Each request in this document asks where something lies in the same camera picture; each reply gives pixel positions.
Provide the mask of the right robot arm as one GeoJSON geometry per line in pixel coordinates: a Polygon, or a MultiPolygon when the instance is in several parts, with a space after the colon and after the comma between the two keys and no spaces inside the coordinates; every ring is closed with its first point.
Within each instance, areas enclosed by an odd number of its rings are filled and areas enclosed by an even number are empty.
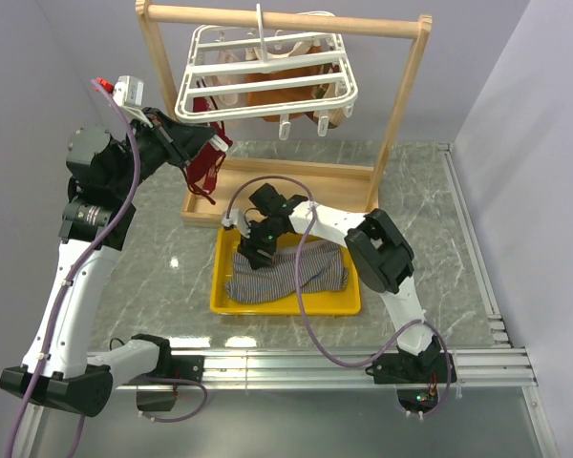
{"type": "Polygon", "coordinates": [[[267,267],[279,237],[299,234],[333,242],[347,249],[359,279],[378,293],[395,328],[388,344],[397,351],[386,365],[381,348],[364,366],[386,371],[391,384],[450,385],[456,381],[452,355],[445,340],[425,318],[415,291],[414,250],[388,214],[381,209],[353,213],[318,203],[310,190],[285,198],[260,177],[261,187],[250,196],[260,221],[248,221],[229,205],[223,226],[241,234],[239,251],[252,268],[267,267]]]}

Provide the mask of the grey striped underwear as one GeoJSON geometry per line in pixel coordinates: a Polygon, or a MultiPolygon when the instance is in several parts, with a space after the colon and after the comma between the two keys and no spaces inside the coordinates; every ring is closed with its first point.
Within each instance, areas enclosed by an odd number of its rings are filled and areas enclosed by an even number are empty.
{"type": "Polygon", "coordinates": [[[279,249],[270,267],[252,270],[239,253],[232,257],[232,277],[225,292],[232,301],[243,304],[275,302],[296,292],[338,292],[346,288],[349,271],[341,248],[326,240],[307,242],[300,254],[299,280],[294,278],[297,247],[279,249]]]}

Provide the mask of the red underwear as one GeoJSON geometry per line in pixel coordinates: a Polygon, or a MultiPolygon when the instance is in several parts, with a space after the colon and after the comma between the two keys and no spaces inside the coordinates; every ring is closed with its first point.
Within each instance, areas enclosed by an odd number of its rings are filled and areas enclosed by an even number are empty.
{"type": "Polygon", "coordinates": [[[226,158],[226,152],[233,145],[233,141],[226,135],[222,121],[211,122],[210,126],[217,130],[217,135],[226,148],[217,149],[211,143],[206,144],[191,164],[181,171],[189,193],[205,198],[211,205],[215,205],[216,200],[212,198],[212,193],[216,189],[218,173],[226,158]]]}

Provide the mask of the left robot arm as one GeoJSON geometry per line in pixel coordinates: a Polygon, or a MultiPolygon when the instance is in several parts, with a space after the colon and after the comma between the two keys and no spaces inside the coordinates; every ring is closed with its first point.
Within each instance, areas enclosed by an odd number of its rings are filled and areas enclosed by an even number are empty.
{"type": "Polygon", "coordinates": [[[173,373],[167,339],[137,334],[91,357],[88,348],[102,294],[136,212],[131,190],[164,164],[181,168],[217,136],[211,126],[174,121],[147,107],[130,123],[131,139],[101,125],[72,134],[71,174],[59,230],[58,265],[42,322],[18,366],[3,370],[0,388],[37,406],[95,417],[114,388],[144,376],[153,384],[173,373]]]}

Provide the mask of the white plastic clip hanger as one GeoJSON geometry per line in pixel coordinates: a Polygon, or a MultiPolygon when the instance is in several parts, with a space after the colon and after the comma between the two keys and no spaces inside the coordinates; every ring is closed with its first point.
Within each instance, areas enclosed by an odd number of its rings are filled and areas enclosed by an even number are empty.
{"type": "MultiPolygon", "coordinates": [[[[178,120],[190,123],[260,118],[277,124],[278,137],[286,140],[293,119],[309,112],[343,108],[345,120],[351,117],[357,97],[358,86],[339,33],[271,31],[262,21],[249,30],[202,25],[192,34],[174,112],[178,120]],[[322,66],[323,71],[315,76],[245,82],[249,73],[311,66],[322,66]],[[246,104],[249,92],[331,82],[342,85],[340,96],[262,106],[246,104]]],[[[316,133],[320,137],[327,135],[325,122],[316,125],[316,133]]]]}

